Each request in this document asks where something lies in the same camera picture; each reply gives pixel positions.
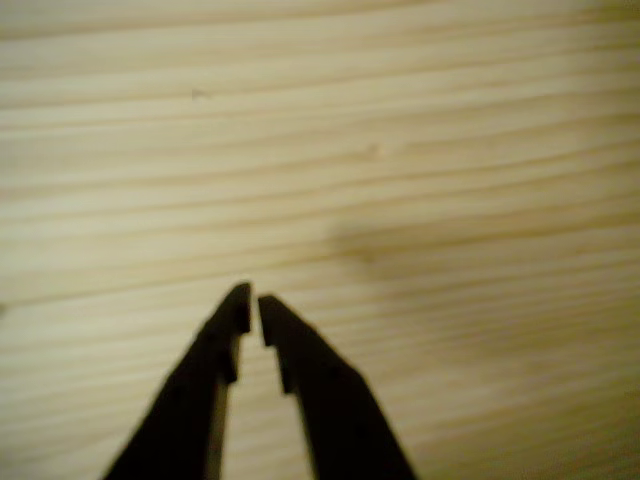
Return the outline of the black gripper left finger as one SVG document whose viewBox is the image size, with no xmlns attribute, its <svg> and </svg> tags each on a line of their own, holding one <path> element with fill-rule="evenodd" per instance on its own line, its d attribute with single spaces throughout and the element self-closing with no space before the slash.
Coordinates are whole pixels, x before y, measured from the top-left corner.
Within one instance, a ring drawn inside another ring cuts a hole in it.
<svg viewBox="0 0 640 480">
<path fill-rule="evenodd" d="M 167 376 L 106 479 L 218 479 L 229 386 L 250 331 L 251 285 L 235 285 Z"/>
</svg>

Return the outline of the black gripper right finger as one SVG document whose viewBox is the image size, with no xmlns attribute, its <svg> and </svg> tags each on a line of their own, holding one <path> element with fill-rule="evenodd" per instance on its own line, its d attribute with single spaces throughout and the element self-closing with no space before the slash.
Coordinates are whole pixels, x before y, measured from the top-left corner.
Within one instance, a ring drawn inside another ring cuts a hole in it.
<svg viewBox="0 0 640 480">
<path fill-rule="evenodd" d="M 298 403 L 316 479 L 416 477 L 364 378 L 274 295 L 258 299 L 264 342 Z"/>
</svg>

